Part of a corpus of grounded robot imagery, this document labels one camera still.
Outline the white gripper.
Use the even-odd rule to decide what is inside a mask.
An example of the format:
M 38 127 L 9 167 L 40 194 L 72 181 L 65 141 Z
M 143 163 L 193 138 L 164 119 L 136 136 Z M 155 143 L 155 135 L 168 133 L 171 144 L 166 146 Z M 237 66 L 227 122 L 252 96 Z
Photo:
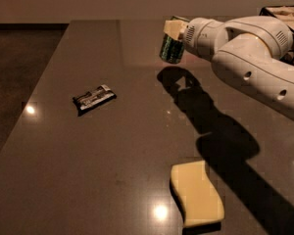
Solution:
M 173 40 L 183 37 L 185 50 L 207 61 L 226 43 L 224 23 L 212 19 L 197 18 L 189 23 L 182 20 L 166 21 L 164 33 Z

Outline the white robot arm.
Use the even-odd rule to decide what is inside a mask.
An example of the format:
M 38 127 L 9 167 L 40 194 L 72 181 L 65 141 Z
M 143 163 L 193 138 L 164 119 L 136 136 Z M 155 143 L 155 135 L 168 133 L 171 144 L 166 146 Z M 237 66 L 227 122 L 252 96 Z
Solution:
M 291 50 L 293 36 L 284 22 L 264 16 L 225 23 L 170 20 L 164 33 L 209 61 L 224 83 L 294 120 L 294 66 L 281 61 Z

